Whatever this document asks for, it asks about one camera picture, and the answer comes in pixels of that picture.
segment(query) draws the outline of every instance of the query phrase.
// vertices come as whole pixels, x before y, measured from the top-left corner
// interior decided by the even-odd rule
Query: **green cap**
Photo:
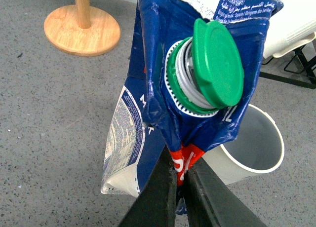
[[[222,109],[236,105],[243,92],[244,71],[235,41],[218,21],[194,23],[192,57],[197,85],[206,100]]]

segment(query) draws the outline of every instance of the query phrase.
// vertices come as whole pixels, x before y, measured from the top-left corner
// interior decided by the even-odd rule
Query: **paper towel holder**
[[[112,50],[120,27],[108,13],[90,6],[90,0],[60,7],[44,22],[47,39],[59,50],[76,56],[98,56]]]

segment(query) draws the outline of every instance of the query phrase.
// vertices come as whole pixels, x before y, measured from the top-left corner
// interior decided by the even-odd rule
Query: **wooden pole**
[[[90,28],[90,0],[76,0],[76,6],[79,27],[82,29]]]

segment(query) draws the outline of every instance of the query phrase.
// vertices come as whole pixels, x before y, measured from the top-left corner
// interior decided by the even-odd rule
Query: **white plastic container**
[[[228,185],[276,170],[284,158],[284,142],[274,120],[249,105],[237,139],[208,151],[203,158]]]

